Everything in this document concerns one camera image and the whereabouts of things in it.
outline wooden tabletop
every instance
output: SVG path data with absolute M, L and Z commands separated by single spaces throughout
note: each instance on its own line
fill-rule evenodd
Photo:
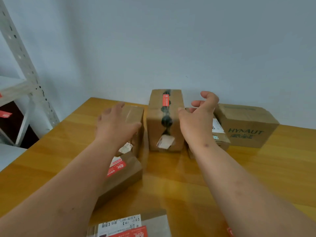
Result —
M 91 143 L 97 116 L 115 103 L 90 98 L 1 171 L 0 216 Z M 271 191 L 316 220 L 315 143 L 316 130 L 281 125 L 261 149 L 230 146 L 228 153 Z M 172 154 L 149 152 L 145 131 L 139 160 L 143 180 L 95 211 L 90 224 L 164 208 L 172 236 L 228 236 L 227 223 L 185 149 Z

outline perforated metal post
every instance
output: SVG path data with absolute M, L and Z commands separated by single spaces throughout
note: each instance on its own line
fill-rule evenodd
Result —
M 3 0 L 0 0 L 0 31 L 6 40 L 10 51 L 12 52 L 23 76 L 32 84 L 33 100 L 37 105 L 40 105 L 45 112 L 52 127 L 59 123 L 59 119 L 54 111 L 54 108 L 45 96 L 45 92 L 39 83 L 37 71 L 23 45 L 23 42 L 16 30 L 9 12 L 6 9 Z

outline brown cardboard box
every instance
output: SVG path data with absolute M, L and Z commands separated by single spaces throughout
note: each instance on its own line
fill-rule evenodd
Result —
M 88 227 L 87 237 L 109 236 L 124 233 L 126 229 L 134 229 L 141 226 L 146 226 L 148 237 L 171 237 L 167 212 L 164 209 L 152 210 L 147 213 L 132 215 L 118 220 L 100 223 Z
M 218 104 L 214 113 L 231 145 L 260 148 L 279 125 L 261 107 Z
M 181 90 L 152 90 L 146 118 L 150 150 L 182 150 L 178 107 L 184 108 Z
M 102 195 L 98 198 L 94 209 L 101 207 L 109 199 L 118 195 L 122 191 L 126 190 L 129 186 L 142 179 L 142 164 L 137 160 L 131 151 L 121 155 L 120 158 L 125 163 L 125 165 L 123 165 L 124 167 L 121 169 L 110 167 L 107 181 L 102 187 Z
M 139 148 L 142 144 L 144 135 L 144 108 L 135 105 L 125 105 L 122 109 L 122 117 L 125 119 L 125 122 L 127 123 L 141 122 L 142 124 L 138 132 L 128 142 L 133 145 L 132 152 L 136 157 L 138 157 Z M 122 152 L 118 151 L 116 153 L 116 156 L 120 156 L 126 153 L 129 149 L 123 148 L 120 150 Z
M 213 115 L 213 138 L 215 139 L 216 144 L 221 147 L 224 151 L 227 151 L 229 145 L 230 145 L 230 141 L 227 137 L 227 135 L 224 133 L 223 128 L 221 127 L 221 125 L 219 124 L 219 121 L 216 119 L 215 115 Z M 192 153 L 192 151 L 190 150 L 190 148 L 188 147 L 188 151 L 189 151 L 189 157 L 190 159 L 195 159 L 194 154 Z

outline white label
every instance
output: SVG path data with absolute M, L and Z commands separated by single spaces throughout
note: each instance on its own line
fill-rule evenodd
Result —
M 213 118 L 213 133 L 225 133 L 223 128 L 221 127 L 221 124 L 218 122 L 216 118 Z
M 110 164 L 110 167 L 116 165 L 117 163 L 120 163 L 122 161 L 122 158 L 121 157 L 116 157 L 114 156 L 112 161 L 111 161 L 111 164 Z
M 120 148 L 118 151 L 120 151 L 122 154 L 125 154 L 129 151 L 131 151 L 133 145 L 131 143 L 126 142 L 126 144 Z
M 101 223 L 98 227 L 98 237 L 108 237 L 123 231 L 142 226 L 140 215 L 132 215 L 123 219 Z
M 174 140 L 175 138 L 171 135 L 162 135 L 157 143 L 157 146 L 161 149 L 168 149 Z

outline red tag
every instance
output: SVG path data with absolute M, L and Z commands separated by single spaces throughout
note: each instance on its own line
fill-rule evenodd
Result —
M 12 113 L 6 111 L 0 111 L 0 117 L 2 118 L 9 118 Z
M 230 227 L 227 228 L 227 232 L 230 235 L 230 237 L 234 237 L 233 231 L 232 231 L 232 229 Z
M 109 177 L 109 176 L 113 175 L 117 171 L 123 169 L 125 166 L 126 166 L 126 163 L 123 160 L 120 161 L 116 165 L 109 168 L 109 171 L 107 172 L 107 176 Z
M 169 95 L 162 95 L 162 106 L 169 106 Z
M 112 237 L 148 237 L 146 226 L 141 226 L 135 229 L 129 229 L 122 233 L 116 235 L 111 235 Z

